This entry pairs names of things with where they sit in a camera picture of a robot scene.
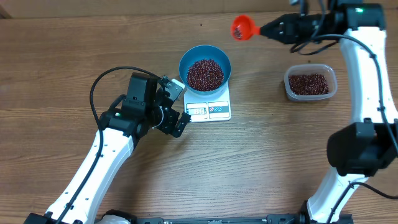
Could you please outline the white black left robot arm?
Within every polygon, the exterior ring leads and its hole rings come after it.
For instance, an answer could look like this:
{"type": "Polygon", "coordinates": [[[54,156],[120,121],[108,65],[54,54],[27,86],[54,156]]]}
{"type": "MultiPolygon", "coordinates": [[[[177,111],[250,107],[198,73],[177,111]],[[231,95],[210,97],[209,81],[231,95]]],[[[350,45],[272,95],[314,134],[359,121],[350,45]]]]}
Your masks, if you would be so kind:
{"type": "Polygon", "coordinates": [[[190,115],[172,105],[186,91],[176,79],[147,72],[131,75],[127,93],[119,95],[102,115],[95,140],[63,194],[43,215],[30,213],[26,223],[96,223],[102,200],[118,170],[151,128],[181,136],[190,115]]]}

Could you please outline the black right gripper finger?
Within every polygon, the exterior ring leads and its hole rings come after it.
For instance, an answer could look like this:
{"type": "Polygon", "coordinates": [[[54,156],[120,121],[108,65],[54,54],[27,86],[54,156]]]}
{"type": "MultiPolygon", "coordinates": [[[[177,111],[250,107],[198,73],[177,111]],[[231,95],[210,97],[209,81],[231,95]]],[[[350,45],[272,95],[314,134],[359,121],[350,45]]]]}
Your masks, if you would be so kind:
{"type": "Polygon", "coordinates": [[[260,34],[264,37],[267,37],[268,39],[272,39],[272,40],[278,41],[283,44],[291,43],[289,36],[284,34],[283,31],[261,30],[260,34]]]}
{"type": "Polygon", "coordinates": [[[263,25],[260,28],[260,31],[285,31],[290,18],[290,14],[284,14],[277,19],[263,25]]]}

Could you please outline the red scoop blue handle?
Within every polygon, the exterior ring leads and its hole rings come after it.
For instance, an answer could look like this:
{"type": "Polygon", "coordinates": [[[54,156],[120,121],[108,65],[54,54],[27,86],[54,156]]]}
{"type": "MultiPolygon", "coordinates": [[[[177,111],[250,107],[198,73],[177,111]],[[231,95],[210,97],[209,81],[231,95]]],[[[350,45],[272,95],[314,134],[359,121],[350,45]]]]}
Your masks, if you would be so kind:
{"type": "Polygon", "coordinates": [[[251,17],[244,14],[236,17],[231,25],[231,35],[238,41],[249,40],[259,34],[260,28],[255,25],[251,17]]]}

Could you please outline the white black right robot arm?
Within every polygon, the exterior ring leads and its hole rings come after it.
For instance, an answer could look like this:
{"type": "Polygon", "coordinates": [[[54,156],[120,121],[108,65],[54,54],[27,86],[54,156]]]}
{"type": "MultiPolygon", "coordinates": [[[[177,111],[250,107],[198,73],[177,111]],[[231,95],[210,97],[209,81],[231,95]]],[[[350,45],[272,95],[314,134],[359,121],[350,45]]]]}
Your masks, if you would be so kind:
{"type": "Polygon", "coordinates": [[[330,169],[318,190],[287,223],[352,223],[341,210],[355,190],[397,157],[397,109],[386,66],[386,21],[380,4],[330,1],[321,14],[284,14],[257,33],[289,44],[334,40],[345,59],[351,93],[350,124],[332,134],[330,169]]]}

